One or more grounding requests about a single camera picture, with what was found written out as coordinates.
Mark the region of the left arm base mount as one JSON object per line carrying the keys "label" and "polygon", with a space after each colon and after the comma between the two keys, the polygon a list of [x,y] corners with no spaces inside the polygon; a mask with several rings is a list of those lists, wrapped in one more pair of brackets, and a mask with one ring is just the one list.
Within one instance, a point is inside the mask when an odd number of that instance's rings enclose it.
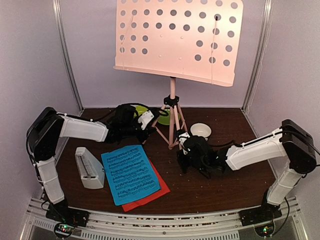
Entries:
{"label": "left arm base mount", "polygon": [[86,227],[89,220],[89,212],[69,208],[67,213],[60,214],[53,208],[46,211],[45,217],[57,223],[53,227],[53,233],[60,239],[70,237],[77,227]]}

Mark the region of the blue sheet music paper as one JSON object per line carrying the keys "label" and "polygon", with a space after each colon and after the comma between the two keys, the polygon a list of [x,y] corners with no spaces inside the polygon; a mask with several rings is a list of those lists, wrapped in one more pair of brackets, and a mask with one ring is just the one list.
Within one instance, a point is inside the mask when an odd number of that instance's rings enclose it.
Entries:
{"label": "blue sheet music paper", "polygon": [[138,201],[161,189],[141,145],[128,145],[103,153],[101,159],[116,206]]}

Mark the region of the pink music stand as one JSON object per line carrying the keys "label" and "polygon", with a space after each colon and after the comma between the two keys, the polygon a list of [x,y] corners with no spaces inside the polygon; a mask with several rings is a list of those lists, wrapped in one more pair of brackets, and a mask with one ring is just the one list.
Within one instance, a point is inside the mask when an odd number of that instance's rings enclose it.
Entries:
{"label": "pink music stand", "polygon": [[116,70],[222,87],[234,84],[244,3],[241,0],[119,0]]}

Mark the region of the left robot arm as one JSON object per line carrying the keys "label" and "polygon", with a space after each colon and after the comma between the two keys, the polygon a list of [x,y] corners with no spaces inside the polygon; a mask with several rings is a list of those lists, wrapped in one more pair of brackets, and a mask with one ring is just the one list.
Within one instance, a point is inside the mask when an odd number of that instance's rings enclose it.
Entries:
{"label": "left robot arm", "polygon": [[108,113],[111,118],[107,121],[103,117],[87,119],[46,107],[27,130],[27,154],[52,206],[51,211],[61,222],[69,221],[72,211],[56,170],[59,139],[75,138],[113,144],[134,137],[142,144],[155,132],[155,121],[160,114],[153,107],[139,114],[136,107],[136,103],[121,104]]}

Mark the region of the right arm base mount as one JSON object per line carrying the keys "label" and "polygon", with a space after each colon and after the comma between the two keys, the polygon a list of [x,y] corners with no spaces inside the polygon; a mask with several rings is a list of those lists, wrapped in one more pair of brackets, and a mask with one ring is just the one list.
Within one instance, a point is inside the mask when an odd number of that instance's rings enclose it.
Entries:
{"label": "right arm base mount", "polygon": [[275,233],[274,220],[281,216],[281,210],[266,209],[261,206],[239,212],[242,226],[253,226],[255,233],[261,238],[269,238]]}

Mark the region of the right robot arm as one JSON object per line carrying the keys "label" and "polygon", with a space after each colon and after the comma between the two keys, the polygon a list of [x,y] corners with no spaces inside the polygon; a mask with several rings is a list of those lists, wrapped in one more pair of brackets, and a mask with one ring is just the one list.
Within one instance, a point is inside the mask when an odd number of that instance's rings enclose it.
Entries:
{"label": "right robot arm", "polygon": [[316,155],[320,152],[313,137],[290,119],[283,120],[271,133],[241,144],[231,141],[213,146],[205,137],[181,129],[177,131],[177,140],[181,147],[177,160],[182,172],[192,167],[207,179],[265,160],[288,158],[284,172],[264,193],[256,210],[261,221],[268,220],[300,179],[319,166]]}

